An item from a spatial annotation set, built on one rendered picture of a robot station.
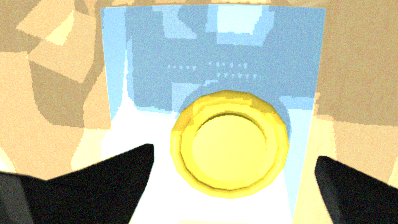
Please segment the yellow plate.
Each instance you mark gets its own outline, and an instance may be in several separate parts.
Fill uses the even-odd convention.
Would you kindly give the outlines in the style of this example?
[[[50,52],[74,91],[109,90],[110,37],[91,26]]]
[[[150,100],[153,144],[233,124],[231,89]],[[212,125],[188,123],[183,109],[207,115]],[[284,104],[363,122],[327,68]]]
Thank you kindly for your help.
[[[250,92],[221,90],[181,111],[169,154],[191,188],[237,199],[271,185],[289,149],[286,125],[271,104]]]

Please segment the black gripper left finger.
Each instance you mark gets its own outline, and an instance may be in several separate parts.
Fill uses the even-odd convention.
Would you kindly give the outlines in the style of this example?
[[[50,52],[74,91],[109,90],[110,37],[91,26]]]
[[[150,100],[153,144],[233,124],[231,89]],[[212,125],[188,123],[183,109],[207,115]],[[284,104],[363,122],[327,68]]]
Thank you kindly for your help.
[[[154,163],[146,143],[47,180],[0,170],[0,224],[129,224]]]

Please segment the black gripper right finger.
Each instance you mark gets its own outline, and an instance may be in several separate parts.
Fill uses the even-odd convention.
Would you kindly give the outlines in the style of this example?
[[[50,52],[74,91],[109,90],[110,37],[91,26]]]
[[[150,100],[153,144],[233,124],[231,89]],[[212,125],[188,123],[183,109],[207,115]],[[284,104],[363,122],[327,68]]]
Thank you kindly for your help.
[[[314,174],[332,224],[398,224],[398,188],[328,156]]]

